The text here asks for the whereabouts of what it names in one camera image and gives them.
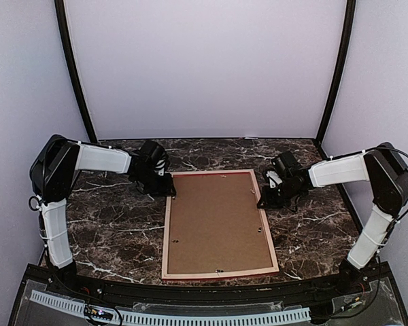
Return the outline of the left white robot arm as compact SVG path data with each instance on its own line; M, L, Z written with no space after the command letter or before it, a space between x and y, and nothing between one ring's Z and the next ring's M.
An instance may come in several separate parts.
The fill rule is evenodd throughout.
M176 195L165 149L155 141L146 141L131 153L122 149L67 139L59 134L50 137L32 164L35 211L41 214L41 237L49 260L62 269L73 263L66 222L67 199L77 173L81 170L106 171L127 175L141 193L151 197Z

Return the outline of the brown backing board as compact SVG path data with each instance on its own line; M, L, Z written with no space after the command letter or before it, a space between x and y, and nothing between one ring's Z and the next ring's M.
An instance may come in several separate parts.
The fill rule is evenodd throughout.
M277 257L252 169L173 174L166 201L162 278L275 274Z

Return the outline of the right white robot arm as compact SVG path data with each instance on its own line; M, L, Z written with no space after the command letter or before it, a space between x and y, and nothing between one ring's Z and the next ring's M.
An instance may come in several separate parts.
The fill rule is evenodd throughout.
M390 237L394 226L408 213L408 154L389 142L303 166L290 151L274 157L263 173L257 207L295 210L299 198L315 188L366 182L372 194L372 209L355 245L334 278L333 288L347 295L358 286L363 269Z

